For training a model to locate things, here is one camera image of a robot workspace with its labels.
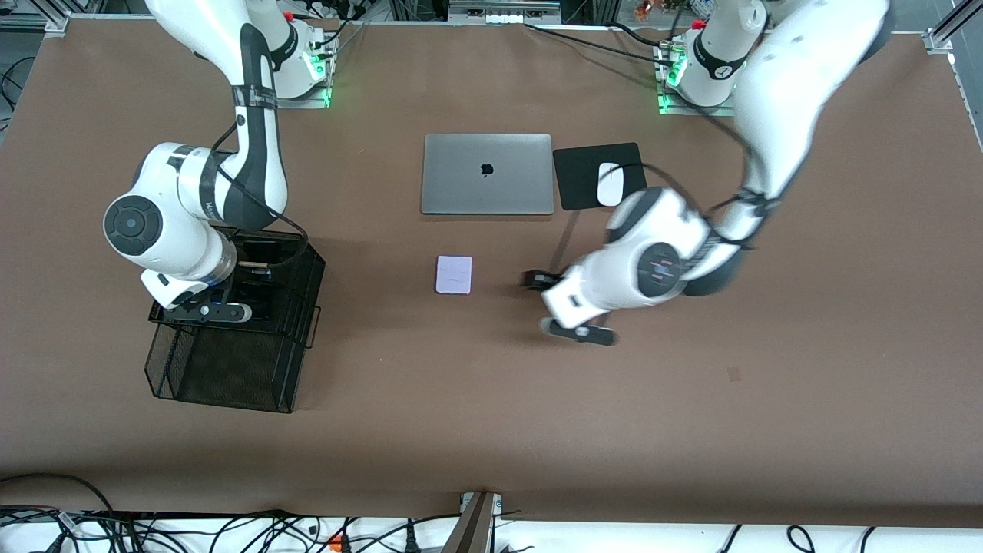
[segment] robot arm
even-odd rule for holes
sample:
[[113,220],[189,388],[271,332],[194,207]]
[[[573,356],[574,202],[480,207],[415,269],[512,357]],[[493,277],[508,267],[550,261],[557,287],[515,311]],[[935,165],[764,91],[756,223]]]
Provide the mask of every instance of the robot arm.
[[[742,245],[794,180],[826,101],[882,34],[888,11],[889,0],[814,0],[782,22],[738,77],[734,123],[749,154],[721,224],[670,189],[629,196],[607,224],[605,247],[543,292],[554,317],[545,330],[579,339],[589,332],[582,325],[611,310],[722,289],[746,253]],[[830,36],[838,48],[830,49]]]
[[[228,80],[240,146],[229,153],[161,144],[145,157],[133,188],[106,211],[109,243],[145,268],[145,287],[170,309],[225,280],[235,268],[235,248],[210,221],[259,230],[275,220],[270,210],[282,213],[286,207],[278,93],[304,93],[318,74],[323,79],[323,67],[318,71],[312,64],[318,49],[323,51],[323,34],[302,22],[288,24],[273,0],[150,0],[147,7],[166,31]],[[273,52],[270,44],[277,44]]]

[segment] silver laptop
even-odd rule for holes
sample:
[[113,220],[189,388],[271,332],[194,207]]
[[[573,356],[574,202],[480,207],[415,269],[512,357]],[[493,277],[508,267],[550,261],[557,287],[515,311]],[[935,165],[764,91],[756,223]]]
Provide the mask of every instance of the silver laptop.
[[426,215],[553,213],[549,135],[427,135]]

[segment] brown table surface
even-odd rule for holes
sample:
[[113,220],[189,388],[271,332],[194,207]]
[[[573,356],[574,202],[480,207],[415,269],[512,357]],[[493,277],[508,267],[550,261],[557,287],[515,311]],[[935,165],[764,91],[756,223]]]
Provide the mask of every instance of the brown table surface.
[[[150,148],[221,134],[227,84],[153,22],[72,22],[0,150],[0,472],[81,475],[121,510],[422,516],[492,489],[530,519],[983,525],[983,155],[918,36],[830,102],[737,281],[613,314],[615,348],[542,336],[516,286],[565,214],[420,214],[439,132],[637,142],[727,197],[740,150],[659,115],[650,72],[518,26],[364,30],[334,104],[280,114],[288,214],[327,261],[282,415],[151,396],[150,298],[100,229]],[[567,261],[607,217],[581,217]],[[474,257],[471,295],[434,294],[440,254]],[[97,507],[63,484],[0,501]]]

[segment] white mouse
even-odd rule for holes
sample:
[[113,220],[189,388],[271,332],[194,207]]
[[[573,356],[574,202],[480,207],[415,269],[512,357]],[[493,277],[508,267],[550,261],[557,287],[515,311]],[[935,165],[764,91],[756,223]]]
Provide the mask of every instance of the white mouse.
[[621,203],[624,194],[624,168],[617,163],[601,163],[598,167],[598,202],[613,208]]

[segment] black mesh basket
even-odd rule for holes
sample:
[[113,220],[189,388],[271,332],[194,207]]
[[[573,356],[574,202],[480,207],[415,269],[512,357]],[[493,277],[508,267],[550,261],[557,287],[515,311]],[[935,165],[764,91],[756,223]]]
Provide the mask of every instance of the black mesh basket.
[[[278,263],[303,244],[297,234],[215,229],[236,245],[240,260]],[[309,335],[313,340],[317,331],[323,274],[324,259],[310,245],[293,263],[268,273],[237,268],[229,301],[253,309],[253,318],[241,324],[175,320],[154,302],[149,319],[157,332],[145,366],[153,394],[291,412]]]

